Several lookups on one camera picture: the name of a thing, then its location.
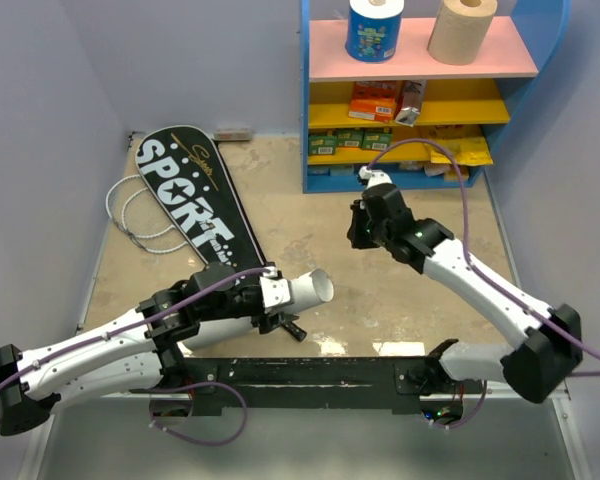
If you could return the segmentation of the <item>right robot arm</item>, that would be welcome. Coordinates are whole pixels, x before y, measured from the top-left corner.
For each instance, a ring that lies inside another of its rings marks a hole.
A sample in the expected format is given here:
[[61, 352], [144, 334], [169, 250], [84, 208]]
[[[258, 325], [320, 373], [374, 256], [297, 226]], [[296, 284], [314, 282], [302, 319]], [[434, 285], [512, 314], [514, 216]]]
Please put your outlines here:
[[428, 386], [449, 392], [463, 380], [507, 384], [541, 404], [582, 362], [579, 313], [525, 294], [475, 256], [439, 222], [417, 220], [398, 188], [368, 183], [352, 206], [347, 233], [355, 249], [383, 248], [391, 257], [440, 283], [486, 318], [504, 337], [500, 345], [451, 340], [431, 354]]

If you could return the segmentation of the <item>black sport racket bag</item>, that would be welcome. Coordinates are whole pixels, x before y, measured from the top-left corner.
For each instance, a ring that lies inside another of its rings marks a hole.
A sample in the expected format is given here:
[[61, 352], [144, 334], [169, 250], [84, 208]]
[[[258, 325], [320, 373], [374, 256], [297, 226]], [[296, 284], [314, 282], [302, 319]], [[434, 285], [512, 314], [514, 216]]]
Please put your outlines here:
[[176, 125], [146, 135], [136, 149], [135, 165], [204, 263], [219, 262], [236, 271], [267, 264], [229, 169], [203, 130]]

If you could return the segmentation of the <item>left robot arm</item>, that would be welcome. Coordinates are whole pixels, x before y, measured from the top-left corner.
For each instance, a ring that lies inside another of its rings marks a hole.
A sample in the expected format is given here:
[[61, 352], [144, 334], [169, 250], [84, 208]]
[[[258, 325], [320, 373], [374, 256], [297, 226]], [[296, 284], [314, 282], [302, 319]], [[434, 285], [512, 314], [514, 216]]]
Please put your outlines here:
[[86, 392], [84, 379], [100, 368], [117, 364], [123, 377], [134, 379], [124, 358], [145, 353], [160, 357], [197, 335], [204, 322], [247, 318], [266, 334], [321, 301], [307, 275], [288, 280], [274, 266], [235, 272], [213, 263], [98, 329], [37, 350], [4, 345], [0, 435], [17, 435], [44, 423], [67, 392]]

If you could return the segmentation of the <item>white shuttlecock tube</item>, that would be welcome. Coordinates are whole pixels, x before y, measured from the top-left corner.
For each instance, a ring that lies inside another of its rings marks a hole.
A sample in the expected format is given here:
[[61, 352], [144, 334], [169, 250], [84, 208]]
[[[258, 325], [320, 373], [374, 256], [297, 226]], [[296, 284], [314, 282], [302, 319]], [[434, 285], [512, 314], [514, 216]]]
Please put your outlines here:
[[[265, 312], [265, 319], [273, 329], [289, 324], [300, 313], [328, 303], [334, 297], [333, 283], [322, 269], [314, 269], [289, 281], [293, 303], [278, 311]], [[205, 321], [201, 323], [196, 336], [182, 340], [181, 343], [188, 350], [197, 351], [256, 329], [259, 329], [259, 326], [251, 317]]]

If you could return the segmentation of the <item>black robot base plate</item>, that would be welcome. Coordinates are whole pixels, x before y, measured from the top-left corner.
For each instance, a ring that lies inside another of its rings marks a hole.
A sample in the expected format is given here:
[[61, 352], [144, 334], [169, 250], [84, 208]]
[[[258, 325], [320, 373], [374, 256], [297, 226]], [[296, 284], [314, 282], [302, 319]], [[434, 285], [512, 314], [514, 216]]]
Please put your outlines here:
[[372, 409], [419, 415], [442, 407], [458, 383], [426, 357], [186, 358], [156, 385], [216, 381], [250, 408]]

